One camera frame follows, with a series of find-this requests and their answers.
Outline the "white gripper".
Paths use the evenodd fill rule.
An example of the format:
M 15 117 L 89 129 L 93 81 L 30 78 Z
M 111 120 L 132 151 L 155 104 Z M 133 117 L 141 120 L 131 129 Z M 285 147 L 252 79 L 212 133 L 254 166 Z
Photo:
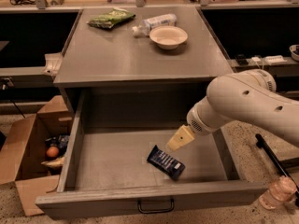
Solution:
M 205 97 L 197 102 L 187 114 L 188 126 L 182 125 L 166 143 L 166 148 L 175 151 L 194 140 L 194 134 L 208 135 L 231 122 L 217 113 Z

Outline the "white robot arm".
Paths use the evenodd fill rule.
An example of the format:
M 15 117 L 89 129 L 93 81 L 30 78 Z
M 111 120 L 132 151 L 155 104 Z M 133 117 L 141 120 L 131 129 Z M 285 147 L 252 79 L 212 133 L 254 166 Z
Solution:
M 276 88 L 273 77 L 261 69 L 214 78 L 166 148 L 175 151 L 196 135 L 214 133 L 233 120 L 255 125 L 299 147 L 299 102 L 277 94 Z

